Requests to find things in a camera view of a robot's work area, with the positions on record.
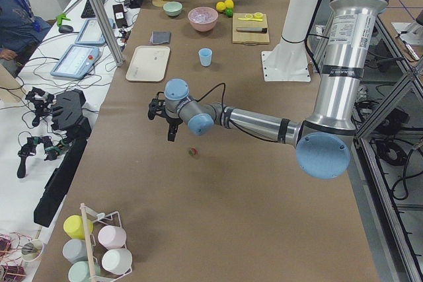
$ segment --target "pink cup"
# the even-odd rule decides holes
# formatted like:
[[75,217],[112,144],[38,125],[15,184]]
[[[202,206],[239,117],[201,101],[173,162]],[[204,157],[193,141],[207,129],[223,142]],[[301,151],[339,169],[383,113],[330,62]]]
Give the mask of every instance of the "pink cup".
[[98,232],[98,242],[108,250],[121,248],[126,242],[126,232],[122,227],[104,226]]

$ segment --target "blue cup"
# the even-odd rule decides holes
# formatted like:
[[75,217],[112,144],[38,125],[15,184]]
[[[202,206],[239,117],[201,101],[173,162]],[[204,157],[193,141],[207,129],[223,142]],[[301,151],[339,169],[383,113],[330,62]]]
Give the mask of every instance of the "blue cup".
[[202,48],[200,51],[198,51],[201,65],[204,67],[209,66],[212,63],[212,54],[213,51],[211,51],[209,48]]

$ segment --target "blue shirt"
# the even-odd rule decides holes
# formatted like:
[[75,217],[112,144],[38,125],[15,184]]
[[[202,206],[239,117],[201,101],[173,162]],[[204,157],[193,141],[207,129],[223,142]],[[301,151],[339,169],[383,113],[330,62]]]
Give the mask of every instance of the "blue shirt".
[[15,0],[0,0],[0,52],[5,48],[19,54],[28,44],[40,43],[51,26],[40,17],[34,18],[40,32],[35,31],[29,14]]

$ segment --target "lemon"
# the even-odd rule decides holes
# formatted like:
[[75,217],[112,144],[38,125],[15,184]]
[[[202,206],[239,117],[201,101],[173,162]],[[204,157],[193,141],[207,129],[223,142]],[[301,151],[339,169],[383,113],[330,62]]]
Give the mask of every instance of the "lemon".
[[223,1],[219,1],[218,3],[216,3],[216,10],[219,11],[220,13],[222,13],[223,11],[225,11],[226,6],[225,3]]
[[225,0],[225,6],[227,8],[233,9],[233,7],[235,7],[235,4],[234,4],[233,0]]
[[229,18],[233,17],[233,9],[232,9],[232,8],[226,8],[226,10],[225,10],[225,14],[226,14]]

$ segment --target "mouse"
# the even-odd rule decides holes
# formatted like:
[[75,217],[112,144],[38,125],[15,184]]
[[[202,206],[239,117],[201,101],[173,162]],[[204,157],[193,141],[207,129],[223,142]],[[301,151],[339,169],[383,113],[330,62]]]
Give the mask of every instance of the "mouse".
[[63,24],[59,27],[60,33],[70,33],[73,32],[73,27],[68,24]]

